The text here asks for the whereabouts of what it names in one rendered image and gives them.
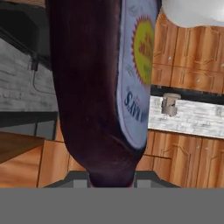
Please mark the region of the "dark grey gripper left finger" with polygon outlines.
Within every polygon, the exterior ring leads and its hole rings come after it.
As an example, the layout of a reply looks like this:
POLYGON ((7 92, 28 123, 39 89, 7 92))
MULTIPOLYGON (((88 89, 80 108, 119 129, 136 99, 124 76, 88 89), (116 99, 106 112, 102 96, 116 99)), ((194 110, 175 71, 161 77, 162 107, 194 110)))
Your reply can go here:
POLYGON ((86 171, 70 171, 66 177, 47 186, 47 188, 90 188, 89 175, 86 171))

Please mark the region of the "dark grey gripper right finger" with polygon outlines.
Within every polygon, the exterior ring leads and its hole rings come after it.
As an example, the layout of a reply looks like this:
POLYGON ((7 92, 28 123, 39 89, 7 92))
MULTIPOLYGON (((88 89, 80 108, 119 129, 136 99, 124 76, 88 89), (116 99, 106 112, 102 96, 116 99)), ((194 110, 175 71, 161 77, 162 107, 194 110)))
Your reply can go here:
POLYGON ((133 186, 135 188, 178 188, 177 185, 162 180, 154 171, 137 171, 133 186))

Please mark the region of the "dark condiment bottle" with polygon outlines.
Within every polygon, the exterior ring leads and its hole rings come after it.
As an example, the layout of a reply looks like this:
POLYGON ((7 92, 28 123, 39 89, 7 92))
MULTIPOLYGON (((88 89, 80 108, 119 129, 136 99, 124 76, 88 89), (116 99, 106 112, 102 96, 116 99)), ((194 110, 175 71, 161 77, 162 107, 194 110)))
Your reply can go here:
POLYGON ((45 0, 60 127, 94 187, 130 187, 147 144, 161 0, 45 0))

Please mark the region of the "light wooden cabinet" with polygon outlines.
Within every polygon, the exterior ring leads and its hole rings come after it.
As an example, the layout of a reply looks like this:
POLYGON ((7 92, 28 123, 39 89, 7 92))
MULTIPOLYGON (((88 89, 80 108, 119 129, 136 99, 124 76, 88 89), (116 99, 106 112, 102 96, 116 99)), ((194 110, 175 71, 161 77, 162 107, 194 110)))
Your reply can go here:
POLYGON ((57 121, 53 140, 0 164, 0 188, 45 187, 70 171, 85 169, 68 153, 57 121))

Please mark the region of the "brown wooden cabinet door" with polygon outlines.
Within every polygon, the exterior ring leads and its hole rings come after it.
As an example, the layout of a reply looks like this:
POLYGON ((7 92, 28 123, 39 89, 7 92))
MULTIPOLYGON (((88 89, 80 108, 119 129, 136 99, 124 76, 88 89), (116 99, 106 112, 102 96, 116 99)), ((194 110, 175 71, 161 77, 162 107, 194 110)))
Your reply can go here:
POLYGON ((0 131, 0 164, 42 145, 44 141, 42 137, 0 131))

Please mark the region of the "wooden cupboard run, arched doors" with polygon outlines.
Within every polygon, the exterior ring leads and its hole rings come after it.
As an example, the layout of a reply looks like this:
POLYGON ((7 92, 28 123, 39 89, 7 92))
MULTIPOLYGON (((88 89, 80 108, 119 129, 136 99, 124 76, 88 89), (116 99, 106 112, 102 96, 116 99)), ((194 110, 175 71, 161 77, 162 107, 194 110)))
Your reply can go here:
POLYGON ((186 188, 224 188, 224 139, 148 130, 138 171, 186 188))

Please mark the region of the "grey coffee machine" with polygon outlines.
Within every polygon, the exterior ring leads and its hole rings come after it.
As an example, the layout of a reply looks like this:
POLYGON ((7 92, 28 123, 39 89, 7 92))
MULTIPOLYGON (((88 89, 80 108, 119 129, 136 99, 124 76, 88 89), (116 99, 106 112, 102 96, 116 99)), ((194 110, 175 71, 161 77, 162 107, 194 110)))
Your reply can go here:
POLYGON ((176 108, 176 101, 180 99, 180 94, 165 93, 163 95, 161 113, 168 116, 175 116, 178 111, 176 108))

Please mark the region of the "wooden cupboard run, small knobs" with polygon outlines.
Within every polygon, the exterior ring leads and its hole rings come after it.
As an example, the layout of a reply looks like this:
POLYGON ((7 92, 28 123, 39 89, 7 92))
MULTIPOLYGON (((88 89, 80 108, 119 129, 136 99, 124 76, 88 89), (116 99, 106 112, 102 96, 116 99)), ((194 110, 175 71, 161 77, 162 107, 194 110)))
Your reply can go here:
POLYGON ((160 14, 156 23, 152 83, 224 94, 224 27, 181 28, 160 14))

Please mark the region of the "black range hood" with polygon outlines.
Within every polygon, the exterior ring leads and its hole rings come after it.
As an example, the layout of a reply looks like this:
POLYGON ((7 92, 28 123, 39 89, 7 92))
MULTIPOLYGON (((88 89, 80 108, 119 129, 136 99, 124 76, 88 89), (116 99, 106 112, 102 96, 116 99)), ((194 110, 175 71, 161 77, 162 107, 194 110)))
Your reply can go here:
POLYGON ((51 69, 45 0, 0 0, 0 38, 51 69))

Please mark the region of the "white rounded object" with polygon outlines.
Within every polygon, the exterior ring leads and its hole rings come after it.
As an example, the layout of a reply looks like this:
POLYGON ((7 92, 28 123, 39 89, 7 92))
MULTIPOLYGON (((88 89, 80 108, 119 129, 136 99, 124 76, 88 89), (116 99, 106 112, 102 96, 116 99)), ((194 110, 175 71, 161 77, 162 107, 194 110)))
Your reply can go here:
POLYGON ((179 27, 224 27, 224 0, 162 0, 162 9, 179 27))

